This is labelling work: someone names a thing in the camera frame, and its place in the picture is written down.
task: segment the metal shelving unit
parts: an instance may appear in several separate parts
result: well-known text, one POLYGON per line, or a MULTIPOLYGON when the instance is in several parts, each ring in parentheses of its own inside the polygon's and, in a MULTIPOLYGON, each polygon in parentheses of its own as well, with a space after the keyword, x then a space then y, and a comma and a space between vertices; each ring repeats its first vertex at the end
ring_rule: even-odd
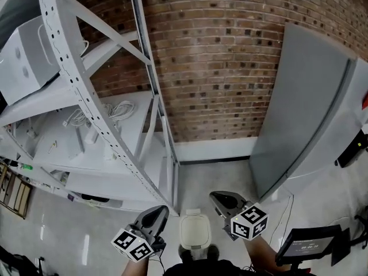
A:
MULTIPOLYGON (((7 107, 0 115, 0 135, 9 146, 0 142, 0 156, 31 164, 47 179, 53 179, 62 193, 80 201, 79 193, 101 195, 114 200, 101 207, 141 210, 149 205, 165 204, 177 216, 177 187, 179 163, 167 121, 158 76, 148 38, 141 0, 132 0, 137 32, 119 34, 76 0, 39 0, 47 36, 60 67, 60 76, 41 90, 7 107), (79 17, 108 40, 80 57, 68 27, 70 15, 79 17), (130 41, 139 41, 141 50, 130 41), (124 48, 144 62, 151 82, 152 92, 137 92, 99 99, 90 80, 99 68, 120 48, 124 48), (106 113, 103 103, 133 100, 137 109, 126 120, 119 121, 120 131, 106 113), (142 133, 148 108, 152 104, 150 127, 142 133), (65 144, 50 151, 50 144, 67 135, 61 122, 70 112, 80 108, 98 132, 97 142, 85 148, 82 156, 69 160, 65 144), (39 137, 30 146, 8 130, 9 124, 45 114, 39 137), (163 134, 155 133, 157 116, 162 122, 163 134), (101 151, 108 145, 116 160, 106 161, 101 151), (70 173, 66 186, 45 168, 70 173)), ((86 129, 81 128, 82 137, 86 129)))

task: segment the red object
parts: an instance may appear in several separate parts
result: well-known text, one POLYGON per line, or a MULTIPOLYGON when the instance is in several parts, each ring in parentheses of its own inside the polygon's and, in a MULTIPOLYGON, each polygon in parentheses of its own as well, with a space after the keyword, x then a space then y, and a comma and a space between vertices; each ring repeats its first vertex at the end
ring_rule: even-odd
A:
POLYGON ((368 108, 368 93, 367 95, 364 97, 364 100, 363 100, 363 109, 364 108, 368 108))

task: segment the black monitor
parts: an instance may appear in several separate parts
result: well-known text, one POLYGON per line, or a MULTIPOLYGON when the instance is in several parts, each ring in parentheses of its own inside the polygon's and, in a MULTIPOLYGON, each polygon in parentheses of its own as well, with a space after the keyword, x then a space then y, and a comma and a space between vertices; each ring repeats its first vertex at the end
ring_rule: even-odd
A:
POLYGON ((276 255, 276 264, 299 264, 304 260, 320 259, 330 254, 335 236, 341 231, 340 225, 292 229, 276 255))

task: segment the green object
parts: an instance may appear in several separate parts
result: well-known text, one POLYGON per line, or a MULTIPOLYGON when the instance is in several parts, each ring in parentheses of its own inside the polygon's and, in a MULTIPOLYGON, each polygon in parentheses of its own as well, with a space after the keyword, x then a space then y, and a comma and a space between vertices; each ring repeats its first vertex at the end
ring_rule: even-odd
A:
POLYGON ((30 166, 29 164, 24 164, 24 165, 22 166, 22 168, 25 168, 25 169, 27 169, 27 170, 33 170, 33 167, 32 167, 32 166, 30 166))

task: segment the white appliance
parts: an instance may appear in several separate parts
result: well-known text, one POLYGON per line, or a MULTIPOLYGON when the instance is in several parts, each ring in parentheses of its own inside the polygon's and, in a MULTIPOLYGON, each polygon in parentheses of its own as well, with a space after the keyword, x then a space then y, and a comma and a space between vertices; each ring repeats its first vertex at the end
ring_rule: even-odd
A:
MULTIPOLYGON (((73 39, 82 53, 83 38, 76 17, 70 16, 70 27, 77 34, 73 39)), ((17 27, 0 53, 0 91, 11 105, 41 89, 59 70, 42 17, 36 17, 17 27)))

